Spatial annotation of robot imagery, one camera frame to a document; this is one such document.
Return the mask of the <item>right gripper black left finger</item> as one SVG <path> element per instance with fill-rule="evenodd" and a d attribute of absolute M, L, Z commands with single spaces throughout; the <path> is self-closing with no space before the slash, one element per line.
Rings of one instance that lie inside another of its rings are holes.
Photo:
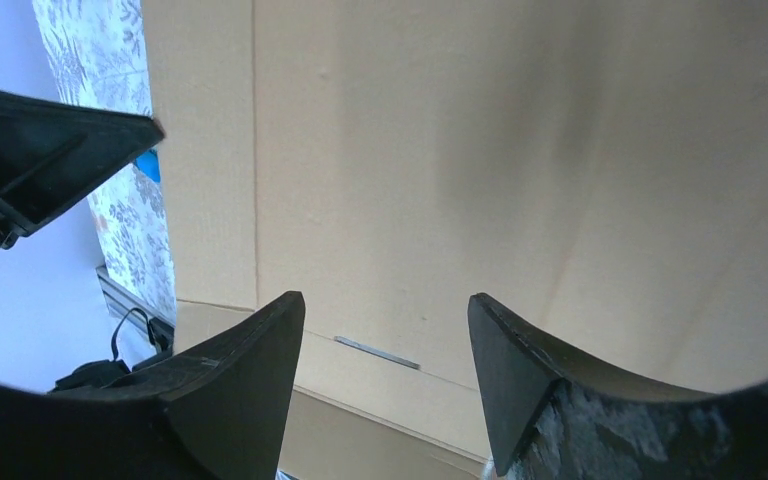
<path fill-rule="evenodd" d="M 100 387 L 0 385 L 0 479 L 271 479 L 305 319 L 288 291 L 239 324 Z"/>

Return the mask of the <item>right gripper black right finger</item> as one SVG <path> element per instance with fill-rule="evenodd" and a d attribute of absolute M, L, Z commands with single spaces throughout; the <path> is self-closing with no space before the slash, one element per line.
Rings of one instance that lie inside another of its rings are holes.
<path fill-rule="evenodd" d="M 603 361 L 488 294 L 468 326 L 504 479 L 768 479 L 768 380 L 705 393 Z"/>

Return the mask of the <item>brown cardboard box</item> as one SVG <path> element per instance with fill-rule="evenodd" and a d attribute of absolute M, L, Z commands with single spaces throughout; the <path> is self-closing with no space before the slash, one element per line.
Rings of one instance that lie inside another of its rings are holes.
<path fill-rule="evenodd" d="M 469 479 L 485 293 L 632 373 L 768 380 L 768 1 L 146 1 L 181 353 L 306 303 L 280 464 Z"/>

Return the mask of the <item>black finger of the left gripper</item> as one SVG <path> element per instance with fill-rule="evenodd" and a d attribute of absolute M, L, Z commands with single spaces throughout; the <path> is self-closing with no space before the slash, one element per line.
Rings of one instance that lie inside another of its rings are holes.
<path fill-rule="evenodd" d="M 163 138 L 149 116 L 0 90 L 0 250 L 44 228 Z"/>

